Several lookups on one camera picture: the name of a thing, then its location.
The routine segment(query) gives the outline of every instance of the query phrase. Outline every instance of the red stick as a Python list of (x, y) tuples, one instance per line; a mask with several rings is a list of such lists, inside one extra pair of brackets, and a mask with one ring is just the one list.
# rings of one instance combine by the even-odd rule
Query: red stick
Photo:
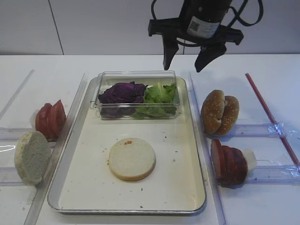
[[(266, 112), (268, 118), (270, 119), (271, 123), (272, 123), (273, 125), (276, 125), (277, 122), (276, 122), (275, 118), (273, 117), (273, 115), (272, 115), (270, 109), (268, 108), (266, 102), (264, 101), (262, 95), (259, 93), (259, 91), (258, 91), (256, 85), (254, 84), (254, 82), (253, 82), (253, 80), (252, 80), (250, 74), (246, 74), (246, 78), (248, 79), (248, 81), (249, 81), (249, 83), (250, 83), (250, 85), (251, 85), (251, 87), (252, 87), (254, 93), (256, 94), (258, 100), (259, 100), (260, 103), (262, 104), (262, 107), (263, 107), (263, 109), (265, 110), (265, 112)], [(300, 165), (300, 162), (299, 162), (299, 160), (297, 159), (297, 156), (295, 155), (295, 153), (294, 153), (292, 147), (290, 146), (289, 142), (287, 141), (286, 137), (281, 137), (281, 136), (280, 136), (280, 139), (281, 139), (282, 144), (285, 146), (287, 152), (289, 153), (289, 155), (290, 155), (292, 161), (294, 162), (294, 164), (295, 164), (295, 165)]]

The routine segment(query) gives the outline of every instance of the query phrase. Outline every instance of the metal tray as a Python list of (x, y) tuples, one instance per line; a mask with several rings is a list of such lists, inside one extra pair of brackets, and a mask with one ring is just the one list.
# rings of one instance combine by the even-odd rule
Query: metal tray
[[(52, 179), (49, 205), (69, 214), (200, 213), (206, 204), (202, 145), (196, 145), (185, 81), (177, 77), (177, 84), (181, 113), (175, 119), (101, 120), (91, 107), (99, 86), (94, 78)], [(142, 138), (155, 151), (156, 167), (141, 181), (119, 180), (107, 165), (111, 146), (126, 137)]]

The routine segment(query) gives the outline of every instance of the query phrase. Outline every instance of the hamburger bun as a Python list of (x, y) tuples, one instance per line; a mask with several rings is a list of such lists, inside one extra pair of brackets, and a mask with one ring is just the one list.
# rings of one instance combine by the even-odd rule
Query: hamburger bun
[(18, 142), (15, 151), (15, 168), (28, 185), (41, 182), (48, 166), (51, 151), (48, 141), (39, 131), (27, 132)]
[(222, 90), (213, 90), (205, 99), (201, 108), (201, 117), (204, 132), (212, 135), (221, 126), (225, 106), (225, 97)]
[(138, 181), (146, 178), (154, 169), (154, 150), (139, 138), (126, 138), (115, 143), (108, 158), (109, 168), (121, 180)]
[(239, 101), (236, 97), (225, 96), (225, 107), (221, 119), (221, 126), (216, 131), (216, 135), (226, 135), (234, 126), (240, 111)]

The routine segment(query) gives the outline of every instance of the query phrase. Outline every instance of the lettuce leaf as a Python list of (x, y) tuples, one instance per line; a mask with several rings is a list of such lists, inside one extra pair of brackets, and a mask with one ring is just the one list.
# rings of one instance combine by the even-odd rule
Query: lettuce leaf
[[(176, 96), (175, 84), (162, 86), (160, 82), (156, 85), (146, 88), (144, 94), (144, 103), (173, 103)], [(132, 116), (137, 119), (143, 119), (145, 116), (164, 117), (168, 114), (175, 114), (176, 107), (137, 107), (136, 113)]]

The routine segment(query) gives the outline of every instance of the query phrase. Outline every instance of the red cabbage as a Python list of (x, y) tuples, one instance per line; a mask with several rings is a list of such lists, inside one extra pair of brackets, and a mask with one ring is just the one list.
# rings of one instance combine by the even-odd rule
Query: red cabbage
[[(98, 99), (103, 104), (143, 103), (145, 89), (146, 86), (142, 83), (116, 83), (102, 95), (99, 95)], [(135, 113), (135, 108), (103, 107), (100, 113), (104, 117), (120, 118)]]

